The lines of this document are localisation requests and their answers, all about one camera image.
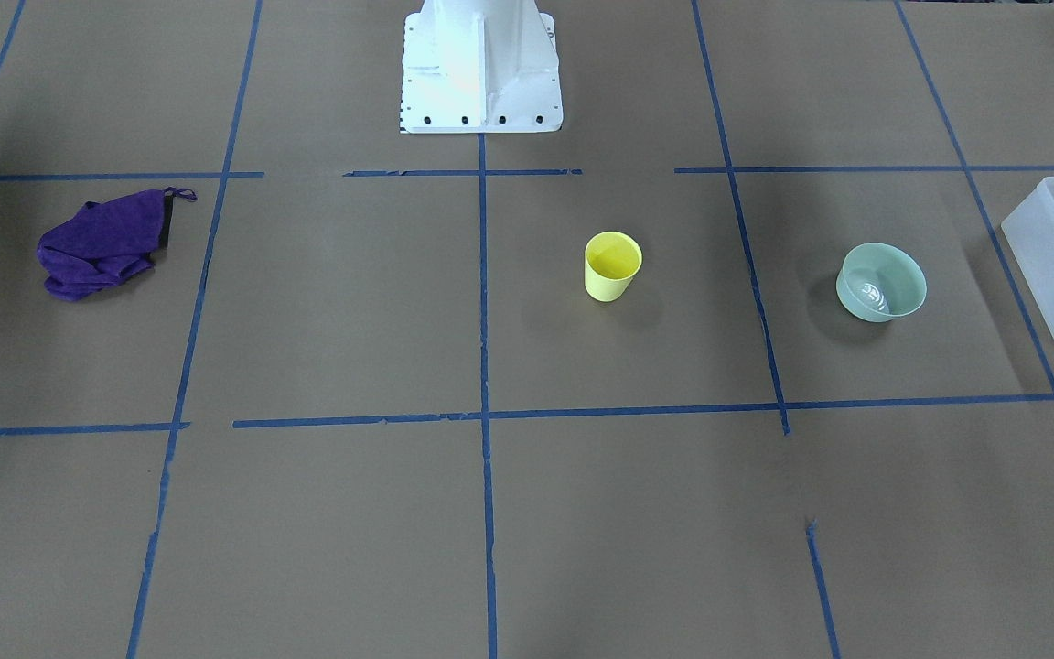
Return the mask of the yellow plastic cup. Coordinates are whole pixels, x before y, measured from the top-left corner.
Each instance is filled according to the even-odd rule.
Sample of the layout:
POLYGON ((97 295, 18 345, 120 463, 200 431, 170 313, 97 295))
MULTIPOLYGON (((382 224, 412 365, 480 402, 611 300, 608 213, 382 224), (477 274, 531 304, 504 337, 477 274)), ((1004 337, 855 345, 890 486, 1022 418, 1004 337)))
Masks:
POLYGON ((583 250, 583 284, 598 303, 618 301, 643 264, 640 244, 619 231, 603 231, 586 243, 583 250))

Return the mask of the light green bowl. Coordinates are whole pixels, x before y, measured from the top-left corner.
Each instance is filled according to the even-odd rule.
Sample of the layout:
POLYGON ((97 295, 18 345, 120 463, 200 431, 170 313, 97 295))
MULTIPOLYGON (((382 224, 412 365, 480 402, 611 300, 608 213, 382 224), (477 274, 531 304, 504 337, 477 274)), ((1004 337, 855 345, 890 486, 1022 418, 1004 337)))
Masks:
POLYGON ((866 322, 889 322, 924 305, 928 284, 920 264, 891 243, 860 243, 841 263, 835 279, 845 311, 866 322))

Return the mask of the purple cloth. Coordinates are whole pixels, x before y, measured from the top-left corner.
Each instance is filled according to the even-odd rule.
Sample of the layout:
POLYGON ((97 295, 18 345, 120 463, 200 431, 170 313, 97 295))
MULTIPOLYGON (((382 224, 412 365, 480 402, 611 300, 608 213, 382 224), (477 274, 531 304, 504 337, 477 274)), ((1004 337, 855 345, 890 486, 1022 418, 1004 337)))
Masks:
POLYGON ((43 287, 52 297, 74 303, 151 270, 152 254, 170 239, 173 203, 197 199, 192 189, 165 187, 83 203, 38 239, 43 287))

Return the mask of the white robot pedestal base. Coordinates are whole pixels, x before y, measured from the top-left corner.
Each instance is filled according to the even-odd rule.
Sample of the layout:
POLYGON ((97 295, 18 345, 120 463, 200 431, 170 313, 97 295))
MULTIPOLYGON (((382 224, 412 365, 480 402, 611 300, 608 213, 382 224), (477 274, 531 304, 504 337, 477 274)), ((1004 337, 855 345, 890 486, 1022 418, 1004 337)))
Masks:
POLYGON ((403 37, 402 133, 564 125, 555 22, 535 1, 425 1, 404 19, 403 37))

